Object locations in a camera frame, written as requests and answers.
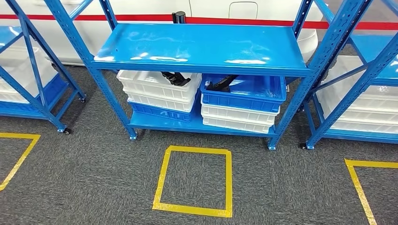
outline white panel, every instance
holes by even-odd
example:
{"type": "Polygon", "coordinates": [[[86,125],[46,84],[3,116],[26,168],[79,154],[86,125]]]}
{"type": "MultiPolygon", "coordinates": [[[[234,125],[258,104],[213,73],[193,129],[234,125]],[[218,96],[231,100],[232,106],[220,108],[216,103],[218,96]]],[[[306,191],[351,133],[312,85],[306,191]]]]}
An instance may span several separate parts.
{"type": "Polygon", "coordinates": [[[229,18],[257,19],[258,6],[255,2],[233,2],[230,5],[229,18]]]}

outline gray carpet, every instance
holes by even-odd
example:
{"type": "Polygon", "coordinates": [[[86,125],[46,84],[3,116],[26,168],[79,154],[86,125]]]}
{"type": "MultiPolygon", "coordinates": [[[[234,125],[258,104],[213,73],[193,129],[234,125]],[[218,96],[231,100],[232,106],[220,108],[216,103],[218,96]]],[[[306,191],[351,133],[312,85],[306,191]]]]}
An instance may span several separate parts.
{"type": "MultiPolygon", "coordinates": [[[[303,114],[295,116],[275,152],[256,137],[140,130],[139,140],[129,141],[86,69],[68,69],[88,95],[62,118],[74,134],[58,134],[47,121],[0,117],[1,132],[42,135],[0,192],[0,224],[361,225],[366,215],[344,158],[398,162],[392,144],[322,139],[315,151],[299,149],[309,136],[303,114]],[[152,210],[170,145],[232,152],[233,218],[152,210]]],[[[105,76],[131,114],[115,75],[105,76]]],[[[28,143],[0,138],[0,180],[28,143]]],[[[398,170],[357,173],[378,224],[398,224],[398,170]]],[[[161,202],[225,207],[225,156],[173,152],[161,202]]]]}

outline black post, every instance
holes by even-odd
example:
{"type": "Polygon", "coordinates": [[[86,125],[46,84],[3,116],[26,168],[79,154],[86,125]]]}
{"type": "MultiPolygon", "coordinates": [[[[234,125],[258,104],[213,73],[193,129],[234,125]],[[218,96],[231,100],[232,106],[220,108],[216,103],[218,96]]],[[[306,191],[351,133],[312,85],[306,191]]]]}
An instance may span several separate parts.
{"type": "Polygon", "coordinates": [[[185,12],[178,11],[174,15],[176,16],[176,22],[175,23],[186,23],[186,21],[185,21],[185,12]]]}

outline shelf board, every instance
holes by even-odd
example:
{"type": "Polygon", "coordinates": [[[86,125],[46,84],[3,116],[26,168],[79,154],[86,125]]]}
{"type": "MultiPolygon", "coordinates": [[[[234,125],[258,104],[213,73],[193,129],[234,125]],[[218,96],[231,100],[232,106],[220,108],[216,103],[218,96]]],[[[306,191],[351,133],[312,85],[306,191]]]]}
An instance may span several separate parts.
{"type": "MultiPolygon", "coordinates": [[[[318,116],[319,121],[323,123],[325,121],[325,118],[323,117],[323,110],[316,95],[314,95],[313,101],[316,115],[318,116]]],[[[322,137],[362,142],[398,144],[398,134],[386,134],[366,131],[329,129],[322,137]]]]}
{"type": "Polygon", "coordinates": [[[248,132],[243,130],[235,130],[222,127],[213,127],[203,124],[203,118],[200,115],[200,98],[198,98],[193,106],[194,114],[191,122],[180,122],[163,117],[148,115],[144,113],[134,112],[131,117],[130,126],[140,129],[151,130],[167,130],[178,132],[194,132],[219,135],[239,135],[239,136],[256,136],[256,137],[273,137],[275,136],[275,126],[269,129],[268,134],[248,132]]]}
{"type": "Polygon", "coordinates": [[[16,26],[0,26],[0,53],[22,37],[22,28],[16,26]]]}
{"type": "MultiPolygon", "coordinates": [[[[361,60],[366,63],[374,60],[391,41],[391,35],[351,35],[351,44],[361,60]]],[[[398,86],[398,61],[395,58],[376,78],[374,85],[398,86]]]]}
{"type": "Polygon", "coordinates": [[[291,27],[128,24],[114,29],[93,64],[102,69],[304,77],[291,27]]]}

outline blue plastic crate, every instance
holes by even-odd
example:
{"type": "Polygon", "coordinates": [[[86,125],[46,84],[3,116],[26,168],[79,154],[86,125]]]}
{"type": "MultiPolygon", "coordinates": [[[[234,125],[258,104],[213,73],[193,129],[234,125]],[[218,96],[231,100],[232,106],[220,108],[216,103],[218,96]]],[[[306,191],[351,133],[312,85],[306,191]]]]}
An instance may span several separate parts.
{"type": "Polygon", "coordinates": [[[192,113],[194,112],[193,110],[191,110],[190,112],[176,111],[130,101],[128,101],[128,103],[132,106],[134,112],[145,113],[182,122],[190,122],[192,113]]]}
{"type": "MultiPolygon", "coordinates": [[[[44,88],[44,96],[46,98],[47,104],[52,108],[57,100],[61,97],[62,93],[66,90],[68,83],[66,83],[59,74],[57,74],[44,88]]],[[[16,102],[1,102],[0,109],[7,111],[15,110],[18,112],[28,111],[28,112],[38,112],[38,110],[32,106],[30,103],[16,103],[16,102]]]]}
{"type": "Polygon", "coordinates": [[[238,76],[230,92],[206,90],[209,82],[218,83],[227,75],[203,74],[200,90],[203,103],[277,113],[286,100],[286,82],[278,76],[238,76]]]}

